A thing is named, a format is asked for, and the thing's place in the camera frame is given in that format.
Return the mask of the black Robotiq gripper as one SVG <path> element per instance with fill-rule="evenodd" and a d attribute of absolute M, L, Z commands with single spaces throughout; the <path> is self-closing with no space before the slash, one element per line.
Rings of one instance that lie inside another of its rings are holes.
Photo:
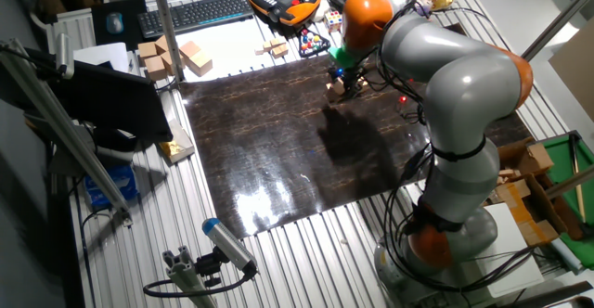
<path fill-rule="evenodd" d="M 345 97 L 347 99 L 355 98 L 360 92 L 360 86 L 358 85 L 359 73 L 359 67 L 330 67 L 328 68 L 329 84 L 333 85 L 341 79 L 345 85 Z"/>

